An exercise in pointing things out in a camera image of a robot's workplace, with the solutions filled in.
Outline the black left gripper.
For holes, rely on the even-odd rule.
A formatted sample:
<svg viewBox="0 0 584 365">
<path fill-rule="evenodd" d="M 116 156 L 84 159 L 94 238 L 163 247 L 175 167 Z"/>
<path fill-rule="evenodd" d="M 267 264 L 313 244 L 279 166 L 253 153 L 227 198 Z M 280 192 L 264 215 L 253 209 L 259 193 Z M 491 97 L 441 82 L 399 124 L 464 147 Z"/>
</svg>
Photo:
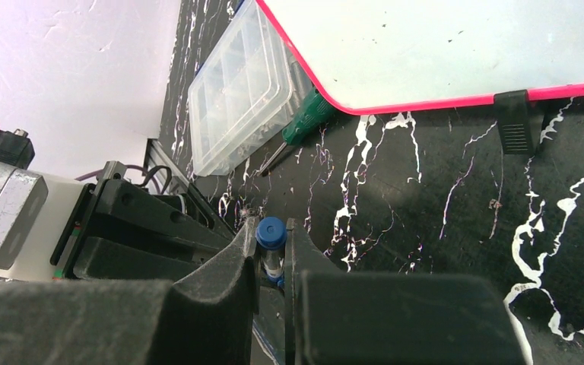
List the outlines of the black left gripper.
<svg viewBox="0 0 584 365">
<path fill-rule="evenodd" d="M 82 188 L 49 257 L 54 279 L 178 281 L 233 239 L 195 186 L 152 195 L 127 169 L 111 160 Z"/>
</svg>

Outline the pink framed whiteboard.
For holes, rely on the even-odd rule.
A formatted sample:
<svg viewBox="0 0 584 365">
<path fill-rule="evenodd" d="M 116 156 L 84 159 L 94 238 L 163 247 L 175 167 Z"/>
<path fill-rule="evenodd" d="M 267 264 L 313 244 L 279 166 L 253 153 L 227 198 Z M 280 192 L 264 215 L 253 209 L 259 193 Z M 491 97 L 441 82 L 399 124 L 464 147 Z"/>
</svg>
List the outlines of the pink framed whiteboard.
<svg viewBox="0 0 584 365">
<path fill-rule="evenodd" d="M 584 1 L 260 1 L 330 104 L 354 114 L 584 96 Z"/>
</svg>

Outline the blue whiteboard marker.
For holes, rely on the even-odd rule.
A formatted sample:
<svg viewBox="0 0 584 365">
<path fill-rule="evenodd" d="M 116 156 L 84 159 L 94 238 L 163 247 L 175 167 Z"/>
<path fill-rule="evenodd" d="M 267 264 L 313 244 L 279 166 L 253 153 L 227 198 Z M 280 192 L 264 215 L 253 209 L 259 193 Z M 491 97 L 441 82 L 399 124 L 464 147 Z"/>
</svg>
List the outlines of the blue whiteboard marker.
<svg viewBox="0 0 584 365">
<path fill-rule="evenodd" d="M 262 265 L 267 279 L 278 288 L 284 287 L 284 249 L 265 250 Z"/>
</svg>

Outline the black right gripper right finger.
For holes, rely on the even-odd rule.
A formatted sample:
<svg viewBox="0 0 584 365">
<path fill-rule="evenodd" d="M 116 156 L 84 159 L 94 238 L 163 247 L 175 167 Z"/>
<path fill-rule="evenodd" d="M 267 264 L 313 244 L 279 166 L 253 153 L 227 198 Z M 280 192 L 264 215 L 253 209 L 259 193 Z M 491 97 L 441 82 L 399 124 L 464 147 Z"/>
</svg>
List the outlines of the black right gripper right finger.
<svg viewBox="0 0 584 365">
<path fill-rule="evenodd" d="M 503 301 L 470 275 L 347 273 L 286 223 L 288 364 L 523 364 Z"/>
</svg>

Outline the blue marker cap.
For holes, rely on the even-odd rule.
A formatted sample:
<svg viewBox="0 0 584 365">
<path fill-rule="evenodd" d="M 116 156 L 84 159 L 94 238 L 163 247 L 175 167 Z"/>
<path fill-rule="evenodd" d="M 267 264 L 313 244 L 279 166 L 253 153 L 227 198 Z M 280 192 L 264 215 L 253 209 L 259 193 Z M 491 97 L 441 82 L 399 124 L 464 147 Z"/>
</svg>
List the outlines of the blue marker cap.
<svg viewBox="0 0 584 365">
<path fill-rule="evenodd" d="M 263 249 L 278 251 L 287 241 L 286 224 L 277 217 L 265 217 L 256 228 L 255 238 Z"/>
</svg>

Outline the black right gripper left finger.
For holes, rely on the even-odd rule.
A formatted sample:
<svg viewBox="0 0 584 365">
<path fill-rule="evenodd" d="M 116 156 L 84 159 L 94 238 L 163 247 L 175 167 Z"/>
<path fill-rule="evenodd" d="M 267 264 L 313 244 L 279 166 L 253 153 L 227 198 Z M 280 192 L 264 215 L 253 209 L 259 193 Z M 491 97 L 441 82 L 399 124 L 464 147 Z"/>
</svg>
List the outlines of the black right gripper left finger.
<svg viewBox="0 0 584 365">
<path fill-rule="evenodd" d="M 172 282 L 0 284 L 0 364 L 248 364 L 257 217 Z"/>
</svg>

